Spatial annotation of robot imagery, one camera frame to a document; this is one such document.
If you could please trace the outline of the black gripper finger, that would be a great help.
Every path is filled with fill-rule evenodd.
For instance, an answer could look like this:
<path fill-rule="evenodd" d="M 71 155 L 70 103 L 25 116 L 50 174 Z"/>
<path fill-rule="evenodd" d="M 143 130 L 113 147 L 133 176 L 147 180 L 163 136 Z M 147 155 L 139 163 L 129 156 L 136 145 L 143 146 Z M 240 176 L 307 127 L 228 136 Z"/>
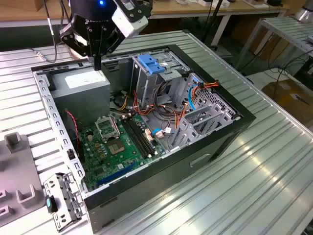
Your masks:
<path fill-rule="evenodd" d="M 67 24 L 59 30 L 59 36 L 61 41 L 76 53 L 88 57 L 93 69 L 97 70 L 97 49 L 92 28 Z"/>
<path fill-rule="evenodd" d="M 124 41 L 125 36 L 119 29 L 114 29 L 112 33 L 105 30 L 101 32 L 100 46 L 97 56 L 97 70 L 101 70 L 101 61 L 103 57 L 112 54 L 115 49 Z"/>

